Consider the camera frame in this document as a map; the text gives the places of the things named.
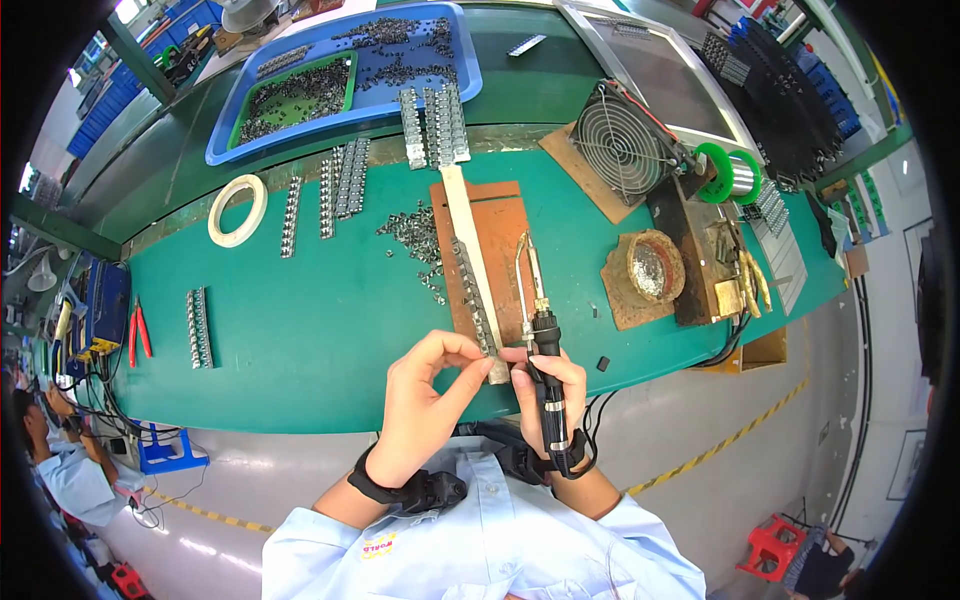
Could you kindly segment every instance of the red stool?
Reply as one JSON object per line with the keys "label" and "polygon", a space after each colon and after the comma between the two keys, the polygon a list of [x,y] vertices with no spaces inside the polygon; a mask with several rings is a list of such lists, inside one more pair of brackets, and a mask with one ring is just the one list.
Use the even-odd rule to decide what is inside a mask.
{"label": "red stool", "polygon": [[[738,564],[736,568],[752,573],[760,579],[779,581],[797,554],[800,544],[804,542],[806,533],[779,516],[771,515],[771,518],[772,521],[766,521],[769,525],[760,525],[750,533],[747,538],[751,545],[750,558],[746,564]],[[767,561],[775,562],[777,567],[764,573],[760,568]]]}
{"label": "red stool", "polygon": [[113,569],[113,582],[120,587],[123,594],[128,598],[139,598],[147,595],[147,589],[140,582],[140,576],[129,564],[118,564]]}

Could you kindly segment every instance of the fan grille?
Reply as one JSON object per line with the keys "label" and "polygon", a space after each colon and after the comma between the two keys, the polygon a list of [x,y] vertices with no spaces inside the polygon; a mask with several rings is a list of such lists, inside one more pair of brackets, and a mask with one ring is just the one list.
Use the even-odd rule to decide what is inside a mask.
{"label": "fan grille", "polygon": [[601,96],[586,108],[577,123],[574,140],[593,170],[613,189],[642,195],[661,179],[663,148],[639,118],[620,102]]}

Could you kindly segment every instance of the cooling fan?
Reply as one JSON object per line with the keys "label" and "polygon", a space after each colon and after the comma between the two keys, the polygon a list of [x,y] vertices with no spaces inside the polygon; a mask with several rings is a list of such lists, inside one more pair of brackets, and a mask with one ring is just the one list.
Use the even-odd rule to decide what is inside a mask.
{"label": "cooling fan", "polygon": [[693,166],[677,136],[612,80],[600,80],[590,93],[570,142],[627,206]]}

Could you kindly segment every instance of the blue stool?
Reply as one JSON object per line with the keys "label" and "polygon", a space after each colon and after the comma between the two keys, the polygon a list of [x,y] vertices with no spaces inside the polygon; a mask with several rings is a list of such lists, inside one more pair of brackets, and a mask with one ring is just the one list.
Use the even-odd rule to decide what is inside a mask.
{"label": "blue stool", "polygon": [[190,445],[190,437],[187,435],[186,429],[180,430],[183,456],[179,457],[174,456],[174,448],[170,444],[161,444],[156,438],[155,423],[150,423],[150,431],[150,442],[152,442],[150,445],[144,445],[143,440],[138,440],[136,443],[140,450],[140,470],[143,474],[156,475],[210,464],[210,457],[194,456],[193,446]]}

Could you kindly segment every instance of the blue plastic tray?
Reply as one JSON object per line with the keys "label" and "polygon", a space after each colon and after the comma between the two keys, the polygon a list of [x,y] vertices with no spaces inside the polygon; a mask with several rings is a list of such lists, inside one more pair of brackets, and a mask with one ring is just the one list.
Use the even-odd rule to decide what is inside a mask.
{"label": "blue plastic tray", "polygon": [[[411,35],[409,46],[403,44],[394,44],[384,46],[384,54],[387,52],[403,52],[403,63],[410,66],[427,66],[429,64],[450,64],[457,71],[457,83],[460,86],[460,100],[466,102],[480,93],[483,87],[483,80],[480,78],[480,65],[477,63],[476,53],[473,50],[473,42],[467,29],[467,23],[464,20],[464,11],[458,5],[452,2],[425,2],[420,4],[405,4],[396,7],[378,9],[372,12],[362,12],[353,16],[347,16],[334,21],[321,23],[301,32],[296,32],[287,37],[275,39],[269,44],[263,46],[254,52],[244,64],[240,76],[237,77],[233,89],[227,97],[227,102],[220,111],[217,118],[217,124],[213,127],[213,133],[210,135],[210,141],[206,144],[206,153],[204,158],[206,164],[215,166],[230,162],[243,156],[271,148],[277,144],[296,139],[310,133],[322,132],[330,128],[352,123],[361,123],[370,121],[383,116],[400,113],[400,103],[394,102],[394,98],[399,92],[397,87],[389,87],[386,83],[374,85],[369,90],[357,89],[353,93],[353,105],[347,112],[331,114],[321,119],[314,119],[307,123],[301,123],[279,132],[273,132],[270,135],[256,139],[252,142],[237,146],[228,150],[230,133],[233,130],[233,123],[240,113],[240,107],[247,96],[247,92],[256,84],[256,68],[284,52],[299,48],[304,44],[313,43],[314,47],[307,53],[304,60],[290,66],[296,68],[298,64],[305,64],[311,60],[343,52],[351,47],[349,39],[330,39],[345,31],[353,29],[358,25],[373,21],[382,16],[394,18],[419,19],[426,21],[445,16],[450,21],[450,31],[452,33],[450,48],[453,50],[453,59],[447,59],[440,56],[430,46],[422,46],[410,50],[410,46],[415,46],[427,38],[428,28],[421,27],[415,34]],[[376,72],[381,66],[386,66],[395,60],[395,57],[381,57],[373,53],[377,46],[366,48],[357,48],[357,82],[361,84],[365,79]],[[427,76],[418,77],[413,81],[407,82],[404,86],[412,85],[417,89],[425,86],[440,89],[440,77],[430,76],[432,80],[427,82]]]}

